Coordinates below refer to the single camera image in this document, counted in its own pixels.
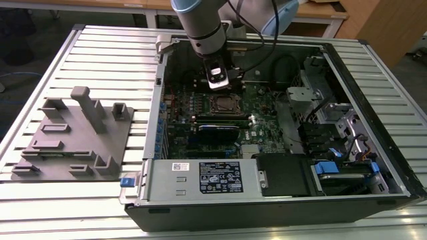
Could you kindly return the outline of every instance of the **wooden table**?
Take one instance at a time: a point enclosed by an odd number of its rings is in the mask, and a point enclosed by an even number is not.
[[[0,7],[144,14],[150,29],[158,26],[158,15],[176,15],[170,0],[0,0]],[[346,18],[348,14],[336,12],[328,3],[308,2],[298,6],[292,22],[326,25],[322,37],[333,38]]]

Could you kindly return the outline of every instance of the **label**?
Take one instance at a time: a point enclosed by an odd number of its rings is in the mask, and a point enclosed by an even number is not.
[[[200,162],[200,192],[202,194],[242,193],[240,163]]]
[[[141,4],[122,4],[125,7],[134,7],[134,8],[141,8]]]
[[[189,171],[189,163],[188,162],[173,162],[172,163],[172,171]]]

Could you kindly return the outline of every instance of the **wooden cabinet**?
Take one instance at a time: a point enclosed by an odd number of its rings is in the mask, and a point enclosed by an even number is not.
[[[336,38],[366,40],[390,68],[427,31],[427,0],[340,0],[349,18]]]

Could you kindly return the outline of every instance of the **aluminum workbench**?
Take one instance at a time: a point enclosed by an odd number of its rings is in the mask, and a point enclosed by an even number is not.
[[[142,146],[156,79],[156,37],[178,30],[85,26],[72,30],[21,113],[0,144],[0,239],[413,239],[427,236],[427,206],[384,211],[354,223],[229,229],[200,232],[140,230],[120,205],[118,182],[12,183],[12,164],[20,160],[44,113],[44,98],[65,98],[73,86],[90,88],[102,106],[133,107],[121,172],[141,169]],[[324,39],[282,36],[280,40]],[[346,65],[398,149],[427,186],[427,116],[368,45],[356,40],[326,40]],[[136,192],[126,191],[128,197]]]

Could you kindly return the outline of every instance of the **barcode sticker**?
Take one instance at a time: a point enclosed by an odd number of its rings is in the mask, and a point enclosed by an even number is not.
[[[189,171],[189,163],[172,163],[172,171]]]
[[[125,7],[134,7],[134,8],[141,8],[141,4],[122,4]]]

